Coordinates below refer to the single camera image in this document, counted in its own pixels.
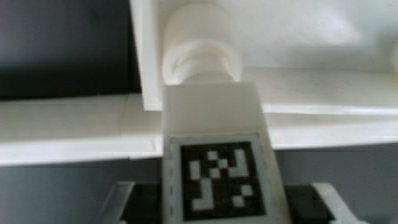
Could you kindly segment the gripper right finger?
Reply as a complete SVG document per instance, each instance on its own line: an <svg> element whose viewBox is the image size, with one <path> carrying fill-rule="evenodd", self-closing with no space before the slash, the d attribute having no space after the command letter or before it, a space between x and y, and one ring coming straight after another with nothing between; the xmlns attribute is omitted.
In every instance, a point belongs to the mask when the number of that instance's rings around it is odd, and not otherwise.
<svg viewBox="0 0 398 224"><path fill-rule="evenodd" d="M286 185L293 224L369 224L348 208L330 183Z"/></svg>

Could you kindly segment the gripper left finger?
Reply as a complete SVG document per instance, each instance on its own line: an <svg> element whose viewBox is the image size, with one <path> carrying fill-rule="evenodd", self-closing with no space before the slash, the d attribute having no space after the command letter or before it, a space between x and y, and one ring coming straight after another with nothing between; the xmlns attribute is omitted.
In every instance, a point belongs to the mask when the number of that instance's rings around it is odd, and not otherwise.
<svg viewBox="0 0 398 224"><path fill-rule="evenodd" d="M158 182L117 182L94 224L161 224L159 187Z"/></svg>

